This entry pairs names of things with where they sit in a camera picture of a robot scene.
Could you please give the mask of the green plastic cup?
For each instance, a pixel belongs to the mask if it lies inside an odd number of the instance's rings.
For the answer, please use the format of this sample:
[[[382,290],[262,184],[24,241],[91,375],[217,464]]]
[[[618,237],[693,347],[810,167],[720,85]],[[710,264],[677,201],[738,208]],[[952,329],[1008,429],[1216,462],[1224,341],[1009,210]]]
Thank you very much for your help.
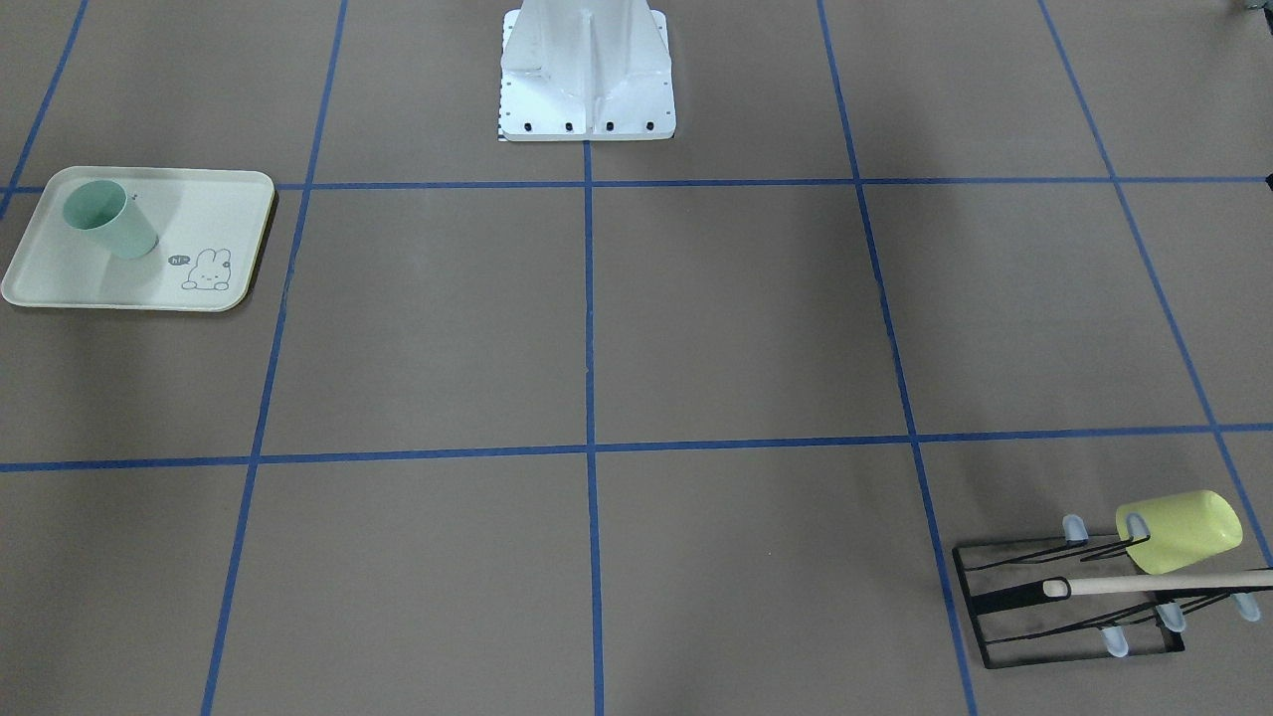
[[[62,203],[61,218],[81,240],[104,248],[115,259],[146,257],[159,233],[126,189],[112,180],[92,180]]]

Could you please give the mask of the cream rabbit tray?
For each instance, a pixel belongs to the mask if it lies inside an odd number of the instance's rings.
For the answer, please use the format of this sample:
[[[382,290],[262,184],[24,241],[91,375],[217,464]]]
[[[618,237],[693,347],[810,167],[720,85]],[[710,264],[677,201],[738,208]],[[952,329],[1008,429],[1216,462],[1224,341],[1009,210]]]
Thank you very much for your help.
[[[22,307],[227,311],[250,293],[272,203],[272,178],[258,171],[62,169],[3,296]]]

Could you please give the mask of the yellow plastic cup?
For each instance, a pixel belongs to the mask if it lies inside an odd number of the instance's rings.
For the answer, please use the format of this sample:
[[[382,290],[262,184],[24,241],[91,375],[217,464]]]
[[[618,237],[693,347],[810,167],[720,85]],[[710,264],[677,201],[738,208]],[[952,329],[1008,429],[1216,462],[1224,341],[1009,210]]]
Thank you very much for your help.
[[[1171,575],[1244,541],[1235,508],[1209,489],[1124,503],[1115,524],[1127,554],[1144,575]]]

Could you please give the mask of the white pedestal column base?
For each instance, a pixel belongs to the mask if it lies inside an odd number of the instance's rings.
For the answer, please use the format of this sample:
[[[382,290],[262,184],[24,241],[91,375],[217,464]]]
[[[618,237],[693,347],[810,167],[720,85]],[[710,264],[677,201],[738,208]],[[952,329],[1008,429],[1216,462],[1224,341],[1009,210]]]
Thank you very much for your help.
[[[523,1],[502,22],[503,141],[673,138],[665,13],[645,1]]]

